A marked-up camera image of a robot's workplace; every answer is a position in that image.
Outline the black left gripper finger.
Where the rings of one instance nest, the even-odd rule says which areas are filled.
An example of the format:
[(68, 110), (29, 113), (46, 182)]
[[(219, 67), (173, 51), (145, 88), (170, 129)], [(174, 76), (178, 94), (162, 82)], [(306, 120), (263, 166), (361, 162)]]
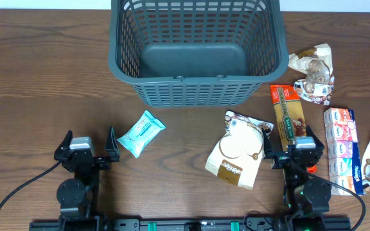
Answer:
[(60, 143), (59, 147), (55, 150), (55, 155), (63, 155), (69, 149), (69, 145), (73, 139), (73, 133), (69, 130), (64, 138), (64, 140)]
[(108, 136), (107, 136), (107, 142), (105, 144), (105, 150), (108, 153), (110, 157), (119, 157), (119, 149), (117, 146), (116, 138), (114, 135), (114, 128), (110, 126)]

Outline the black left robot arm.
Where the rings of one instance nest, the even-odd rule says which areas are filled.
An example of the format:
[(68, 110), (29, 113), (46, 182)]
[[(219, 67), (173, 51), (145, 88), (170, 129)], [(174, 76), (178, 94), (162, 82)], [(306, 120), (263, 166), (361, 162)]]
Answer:
[(105, 143), (106, 156), (95, 157), (90, 137), (74, 138), (71, 130), (54, 152), (54, 159), (74, 174), (57, 189), (60, 204), (60, 230), (112, 230), (112, 221), (98, 212), (100, 171), (110, 170), (120, 158), (114, 136), (109, 128)]

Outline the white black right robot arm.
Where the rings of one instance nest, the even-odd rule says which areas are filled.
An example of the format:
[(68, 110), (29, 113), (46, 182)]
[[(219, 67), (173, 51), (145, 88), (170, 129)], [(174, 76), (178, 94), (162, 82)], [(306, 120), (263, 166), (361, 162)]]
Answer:
[(331, 185), (308, 172), (318, 163), (324, 144), (309, 126), (306, 135), (295, 137), (285, 151), (273, 151), (266, 132), (263, 134), (264, 159), (271, 159), (272, 169), (282, 169), (284, 202), (290, 210), (272, 221), (273, 230), (326, 230), (323, 214), (329, 211)]

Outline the Kleenex tissue multipack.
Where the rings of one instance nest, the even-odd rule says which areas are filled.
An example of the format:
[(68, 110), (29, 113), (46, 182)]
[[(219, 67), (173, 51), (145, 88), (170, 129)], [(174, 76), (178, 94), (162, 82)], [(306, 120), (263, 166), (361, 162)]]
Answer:
[(346, 189), (333, 187), (331, 193), (348, 196), (352, 191), (362, 196), (364, 190), (354, 111), (329, 108), (324, 112), (324, 124), (330, 181)]

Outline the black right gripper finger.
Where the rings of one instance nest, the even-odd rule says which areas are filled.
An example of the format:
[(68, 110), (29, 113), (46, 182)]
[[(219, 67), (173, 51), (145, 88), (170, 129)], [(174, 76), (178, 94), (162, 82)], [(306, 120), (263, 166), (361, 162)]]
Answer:
[(262, 128), (261, 131), (263, 134), (263, 151), (264, 151), (264, 154), (268, 154), (272, 152), (272, 146), (271, 146), (271, 143), (269, 141), (268, 135), (266, 134), (265, 130)]
[(324, 144), (317, 138), (317, 136), (313, 133), (312, 129), (309, 125), (306, 126), (306, 134), (308, 137), (311, 137), (315, 143), (315, 148), (317, 150), (323, 150)]

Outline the orange spaghetti package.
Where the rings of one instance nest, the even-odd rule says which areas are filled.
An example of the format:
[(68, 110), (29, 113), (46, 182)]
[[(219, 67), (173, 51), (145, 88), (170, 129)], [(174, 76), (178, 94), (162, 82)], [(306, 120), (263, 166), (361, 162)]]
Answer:
[[(290, 85), (271, 85), (270, 94), (276, 115), (276, 126), (281, 141), (281, 151), (286, 151), (289, 146), (294, 146), (296, 137), (304, 137), (307, 123), (300, 97)], [(302, 167), (311, 173), (316, 169), (313, 167)]]

